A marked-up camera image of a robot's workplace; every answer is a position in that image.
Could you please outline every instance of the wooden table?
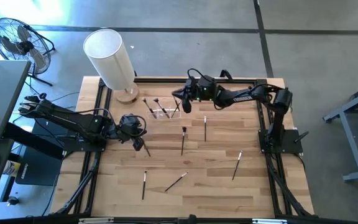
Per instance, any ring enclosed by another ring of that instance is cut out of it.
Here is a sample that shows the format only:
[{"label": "wooden table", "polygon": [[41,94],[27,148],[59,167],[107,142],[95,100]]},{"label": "wooden table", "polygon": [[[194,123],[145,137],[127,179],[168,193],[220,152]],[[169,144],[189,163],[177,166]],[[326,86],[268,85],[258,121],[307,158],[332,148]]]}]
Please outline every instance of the wooden table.
[{"label": "wooden table", "polygon": [[[268,78],[267,82],[284,87],[281,78]],[[99,77],[84,77],[77,111],[93,109],[98,83]],[[255,101],[234,104],[222,111],[215,110],[212,102],[193,102],[192,112],[182,113],[181,119],[156,121],[147,118],[148,110],[141,98],[146,97],[152,107],[157,107],[152,101],[155,97],[163,106],[173,106],[171,92],[182,88],[183,83],[138,83],[138,86],[139,100],[122,105],[112,97],[109,110],[116,122],[129,113],[147,120],[147,134],[143,138],[151,157],[144,149],[133,150],[130,141],[124,144],[109,141],[102,153],[92,216],[273,217],[266,161],[260,153],[257,136],[260,126]],[[222,86],[231,90],[248,87],[246,84]],[[206,142],[204,116],[208,120]],[[287,129],[293,128],[290,112],[284,124]],[[187,127],[183,156],[180,155],[182,126]],[[240,150],[244,151],[242,159],[236,178],[231,180]],[[77,188],[83,158],[84,153],[76,152],[63,161],[51,212],[61,208]],[[300,160],[290,154],[283,154],[282,158],[289,189],[302,206],[313,213]],[[142,200],[144,170],[147,170],[147,183]],[[186,171],[188,175],[164,193]],[[280,191],[278,194],[280,208],[284,211]]]}]

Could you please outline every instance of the cylindrical lamp shade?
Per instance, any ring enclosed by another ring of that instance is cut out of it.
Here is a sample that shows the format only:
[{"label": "cylindrical lamp shade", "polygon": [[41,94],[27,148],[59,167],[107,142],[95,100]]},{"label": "cylindrical lamp shade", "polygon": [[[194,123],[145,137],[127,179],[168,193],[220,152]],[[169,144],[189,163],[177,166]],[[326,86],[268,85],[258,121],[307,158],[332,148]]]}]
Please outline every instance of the cylindrical lamp shade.
[{"label": "cylindrical lamp shade", "polygon": [[84,51],[110,89],[125,90],[134,82],[134,69],[115,30],[100,29],[90,34],[84,41]]}]

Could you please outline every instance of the wooden lamp base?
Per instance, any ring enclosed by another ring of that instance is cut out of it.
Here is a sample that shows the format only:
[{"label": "wooden lamp base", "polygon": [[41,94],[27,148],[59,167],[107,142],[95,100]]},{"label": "wooden lamp base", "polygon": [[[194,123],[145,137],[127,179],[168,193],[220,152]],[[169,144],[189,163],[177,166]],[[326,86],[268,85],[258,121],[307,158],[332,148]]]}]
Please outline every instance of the wooden lamp base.
[{"label": "wooden lamp base", "polygon": [[139,97],[139,88],[136,83],[132,83],[125,90],[114,90],[114,96],[118,102],[128,105],[135,102]]}]

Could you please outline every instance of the gray floor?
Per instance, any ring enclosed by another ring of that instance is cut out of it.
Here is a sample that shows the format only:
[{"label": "gray floor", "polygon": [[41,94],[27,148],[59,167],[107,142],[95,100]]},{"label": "gray floor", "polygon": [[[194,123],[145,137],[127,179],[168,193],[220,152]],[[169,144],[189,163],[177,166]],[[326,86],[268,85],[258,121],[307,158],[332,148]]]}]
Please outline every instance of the gray floor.
[{"label": "gray floor", "polygon": [[[17,1],[0,0],[0,17],[54,26],[257,28],[251,0],[28,0],[26,9],[32,10],[26,12]],[[259,2],[266,29],[358,30],[358,0]],[[54,99],[79,91],[84,75],[97,75],[82,50],[89,32],[41,33],[55,42],[57,51],[40,78],[55,86],[33,81],[35,89]],[[235,77],[266,77],[258,34],[121,34],[139,75],[185,76],[195,67],[214,76],[225,68]],[[267,45],[274,77],[284,78],[294,94],[295,124],[310,131],[303,145],[315,213],[358,221],[358,181],[342,181],[342,175],[357,170],[342,124],[324,124],[321,119],[358,90],[358,35],[267,35]],[[25,86],[21,97],[28,94]],[[74,106],[76,100],[76,95],[69,96],[58,104]],[[18,124],[32,125],[25,118]],[[0,217],[40,215],[51,188],[15,185],[12,192],[22,203],[0,203]]]}]

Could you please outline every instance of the gray metal stand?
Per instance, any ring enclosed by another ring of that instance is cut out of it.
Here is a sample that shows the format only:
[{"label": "gray metal stand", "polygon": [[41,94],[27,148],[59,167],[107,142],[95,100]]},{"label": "gray metal stand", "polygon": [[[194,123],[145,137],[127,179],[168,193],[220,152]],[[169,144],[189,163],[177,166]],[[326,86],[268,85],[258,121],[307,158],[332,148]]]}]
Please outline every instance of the gray metal stand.
[{"label": "gray metal stand", "polygon": [[[355,135],[351,130],[351,127],[349,126],[348,118],[346,113],[350,113],[351,111],[354,111],[358,109],[358,93],[356,97],[351,100],[350,102],[346,103],[345,105],[341,106],[340,108],[335,109],[331,113],[329,113],[327,116],[323,117],[323,120],[326,123],[330,123],[335,118],[340,118],[342,121],[343,128],[346,133],[347,140],[349,141],[350,147],[352,149],[352,153],[354,156],[354,159],[356,160],[357,168],[358,168],[358,147],[355,141]],[[358,172],[354,172],[348,175],[343,176],[344,181],[349,180],[357,180],[358,179]]]}]

